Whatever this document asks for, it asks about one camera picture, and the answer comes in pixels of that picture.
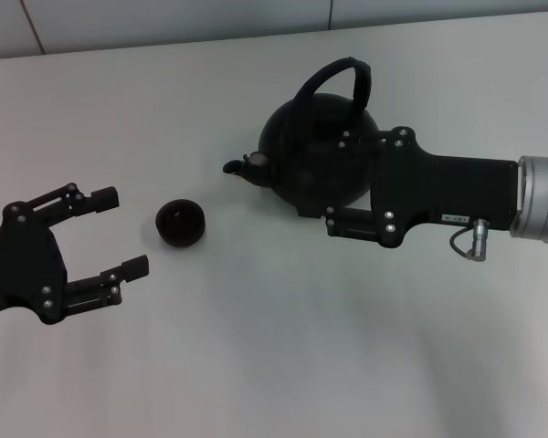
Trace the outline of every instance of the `white table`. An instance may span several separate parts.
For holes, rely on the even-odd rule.
[[[119,307],[0,313],[0,438],[548,438],[548,245],[494,232],[476,264],[445,226],[397,250],[330,238],[221,172],[345,56],[372,66],[382,129],[548,156],[548,14],[0,60],[0,221],[114,185],[119,209],[54,227],[70,279],[151,263]],[[207,220],[184,251],[153,223],[176,198]]]

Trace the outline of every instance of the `small black bowl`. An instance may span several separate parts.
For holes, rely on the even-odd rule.
[[[188,199],[171,201],[156,214],[156,229],[170,246],[185,248],[198,241],[205,232],[203,209]]]

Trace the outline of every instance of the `label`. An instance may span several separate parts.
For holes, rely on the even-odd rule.
[[[442,222],[452,222],[453,224],[468,224],[468,216],[458,216],[456,214],[443,214],[440,219]]]

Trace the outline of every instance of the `cable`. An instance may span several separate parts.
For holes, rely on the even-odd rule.
[[[453,250],[458,254],[460,255],[461,257],[463,258],[466,258],[468,260],[470,260],[470,257],[467,255],[466,252],[464,252],[462,249],[460,249],[458,246],[455,245],[455,240],[457,240],[457,237],[459,237],[460,235],[463,235],[465,233],[468,233],[469,231],[471,231],[473,228],[463,228],[462,230],[459,230],[457,231],[455,234],[453,234],[450,239],[448,240],[448,244],[450,245],[451,248],[453,248]]]

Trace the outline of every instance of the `teapot spout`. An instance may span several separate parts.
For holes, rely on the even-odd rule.
[[[241,176],[244,180],[258,187],[272,186],[272,172],[268,157],[261,152],[252,152],[242,160],[233,160],[223,166],[223,172]]]

